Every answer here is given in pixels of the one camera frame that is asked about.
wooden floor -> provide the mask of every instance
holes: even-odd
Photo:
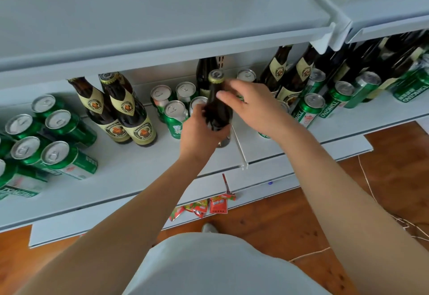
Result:
[[[360,158],[375,197],[390,213],[429,232],[429,136],[412,122],[366,137],[374,151]],[[357,157],[342,161],[341,166],[368,191]],[[158,241],[178,233],[199,232],[205,222],[213,223],[221,233],[243,238],[261,252],[284,260],[329,246],[301,189],[239,207],[227,215],[163,231]],[[29,233],[30,227],[24,227],[0,234],[0,294],[12,294],[76,239],[30,250]],[[429,242],[419,242],[429,250]],[[299,259],[296,265],[333,294],[357,294],[331,250]]]

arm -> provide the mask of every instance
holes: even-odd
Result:
[[[218,98],[282,147],[335,255],[370,294],[426,294],[429,253],[363,191],[261,84],[230,82]]]
[[[18,294],[122,294],[183,192],[228,134],[229,126],[209,130],[197,106],[184,123],[179,159],[47,264]]]

beer can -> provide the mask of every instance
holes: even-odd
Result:
[[[29,114],[18,114],[9,119],[5,131],[13,139],[37,136],[43,131],[43,124]]]
[[[207,101],[208,101],[207,97],[204,97],[204,96],[195,97],[189,104],[189,116],[192,115],[193,108],[196,104],[207,104]]]
[[[256,80],[256,74],[250,69],[240,70],[237,74],[237,79],[244,82],[254,82]],[[243,101],[243,95],[237,93],[237,97]]]
[[[7,136],[0,135],[0,159],[9,155],[15,141],[9,139]]]
[[[0,159],[0,194],[34,197],[46,186],[42,172],[13,161]]]
[[[49,94],[39,96],[31,103],[32,111],[37,117],[43,119],[50,116],[52,112],[65,108],[66,104],[60,97],[54,97]]]
[[[427,89],[429,89],[429,67],[423,67],[409,79],[401,82],[393,96],[403,103],[408,103]]]
[[[151,102],[157,108],[158,118],[165,123],[164,108],[173,100],[171,89],[167,85],[155,86],[151,91]]]
[[[284,101],[281,101],[281,100],[277,100],[279,103],[280,103],[280,106],[282,107],[282,109],[286,112],[286,113],[289,113],[289,105],[287,105],[287,103],[286,102],[284,102]],[[258,134],[261,136],[261,137],[264,137],[264,138],[266,138],[266,139],[271,139],[271,137],[269,137],[269,136],[267,136],[267,135],[264,135],[264,134],[261,134],[260,132],[258,132]]]
[[[51,169],[79,180],[91,177],[98,168],[97,160],[65,141],[55,141],[46,146],[42,151],[42,161]]]
[[[352,109],[361,103],[369,93],[377,89],[381,84],[381,78],[372,71],[365,71],[356,77],[353,83],[354,94],[350,101],[344,106],[346,109]]]
[[[183,122],[189,118],[189,113],[185,104],[180,101],[170,101],[165,106],[165,123],[167,124],[170,134],[175,139],[180,139],[182,134]]]
[[[325,106],[325,99],[316,93],[309,93],[299,101],[292,112],[292,116],[304,127],[308,128],[314,118],[322,112]]]
[[[34,136],[25,137],[15,143],[10,151],[10,156],[19,164],[29,165],[52,175],[61,175],[61,172],[49,168],[42,161],[42,151],[50,143],[50,141]]]
[[[83,147],[89,147],[97,140],[97,133],[76,113],[67,110],[57,110],[51,113],[46,118],[45,125],[53,134]]]
[[[196,87],[191,82],[181,82],[176,87],[177,100],[184,103],[186,108],[189,107],[190,102],[198,96]]]
[[[307,85],[303,91],[299,94],[299,98],[303,98],[309,93],[318,93],[326,83],[326,75],[322,70],[312,69],[310,77],[308,78]]]
[[[343,80],[337,81],[335,86],[326,94],[326,103],[319,117],[325,119],[332,115],[333,112],[343,108],[350,101],[354,93],[354,87],[349,82]]]

dark bottle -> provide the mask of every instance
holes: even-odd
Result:
[[[200,96],[209,97],[210,82],[208,81],[208,74],[215,69],[219,69],[216,57],[203,58],[198,61],[196,66],[196,87],[200,92]]]
[[[332,83],[339,80],[353,83],[360,73],[367,71],[380,54],[378,44],[381,38],[365,41],[358,46],[332,76]]]
[[[291,49],[292,45],[279,47],[274,58],[265,67],[259,78],[258,82],[265,84],[274,97],[277,95],[280,87],[279,80],[283,77],[286,71],[287,56]]]
[[[134,97],[137,98],[136,93],[134,92],[130,82],[128,81],[127,78],[125,78],[125,76],[123,74],[121,74],[120,72],[112,72],[112,73],[105,73],[105,74],[101,74],[98,75],[98,77],[100,78],[100,80],[104,80],[104,81],[108,81],[110,79],[117,79],[121,85]],[[103,92],[106,92],[105,89],[105,85],[101,84],[101,87],[103,88]]]
[[[356,43],[344,43],[337,52],[328,47],[326,52],[315,61],[314,67],[322,70],[326,75],[326,81],[329,81],[344,60],[351,54],[355,46]]]
[[[280,80],[281,88],[276,95],[278,100],[286,102],[289,106],[292,105],[307,85],[311,69],[318,56],[319,54],[316,49],[313,48],[311,44],[308,45],[302,58],[296,65],[292,66]]]
[[[402,34],[396,34],[389,37],[381,48],[380,57],[382,60],[386,60],[396,52],[403,50],[404,48],[413,44],[420,36],[422,31],[413,31]]]
[[[378,61],[368,69],[368,71],[375,72],[381,78],[381,85],[378,86],[376,90],[369,93],[363,102],[372,101],[381,93],[381,91],[395,83],[399,77],[404,75],[410,69],[416,59],[415,56],[418,57],[418,54],[414,55],[414,53],[423,42],[424,38],[424,36],[417,38],[417,40],[412,44],[395,52],[385,60],[379,58]]]
[[[152,146],[158,135],[142,103],[121,85],[117,76],[100,75],[100,81],[125,131],[137,145]]]
[[[97,124],[116,143],[124,144],[132,141],[123,126],[116,118],[116,110],[109,97],[92,86],[85,77],[69,79],[78,93],[79,99],[86,108],[88,117]]]
[[[225,90],[225,77],[222,70],[216,69],[210,72],[208,76],[210,81],[210,95],[205,110],[206,122],[213,131],[219,131],[226,125],[231,123],[233,119],[233,109],[223,103],[216,97],[218,91]],[[221,141],[218,148],[225,147],[229,144],[230,137]]]

shoe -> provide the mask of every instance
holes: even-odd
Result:
[[[201,230],[202,233],[218,233],[216,227],[214,227],[212,224],[210,223],[206,223],[204,224],[204,226],[202,227]]]

